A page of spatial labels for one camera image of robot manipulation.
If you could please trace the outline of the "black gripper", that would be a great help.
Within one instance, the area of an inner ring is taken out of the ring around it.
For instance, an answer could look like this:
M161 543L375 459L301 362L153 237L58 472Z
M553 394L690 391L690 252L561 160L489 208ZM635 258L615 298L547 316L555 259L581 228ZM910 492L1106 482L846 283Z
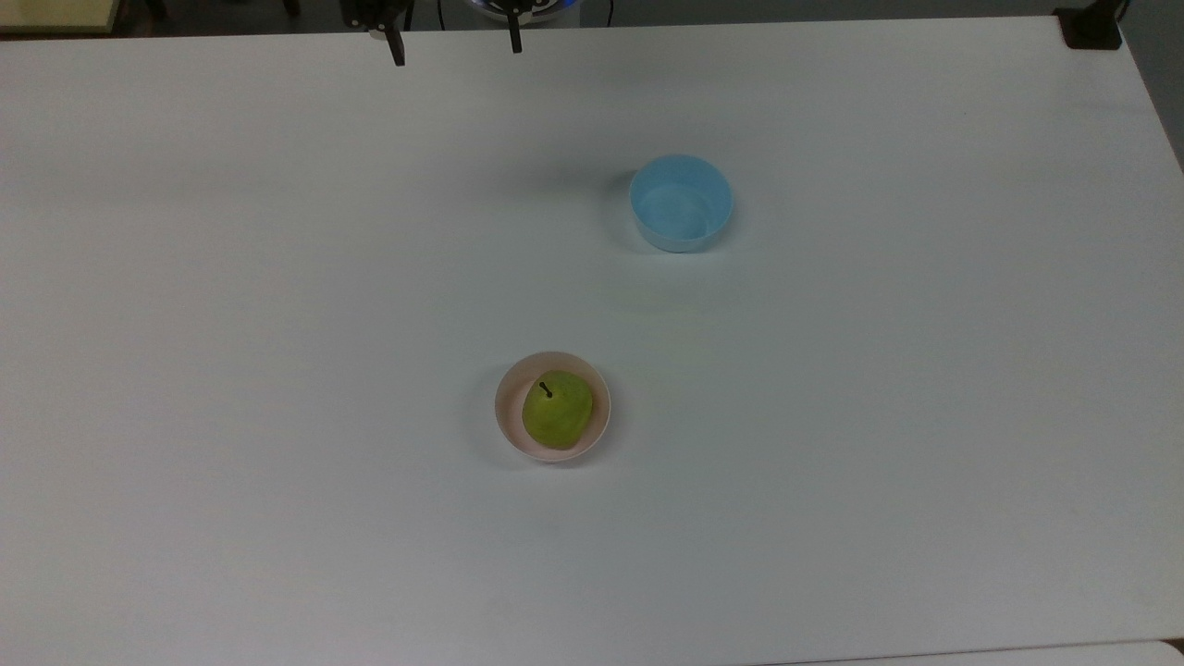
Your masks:
M388 43L390 55L397 68L406 68L406 51L403 45L401 30L405 17L413 12L414 1L368 1L368 0L341 0L339 12L347 27L367 31L382 31L385 41ZM506 8L506 20L511 38L511 51L521 55L522 24L525 24L525 9L521 7Z

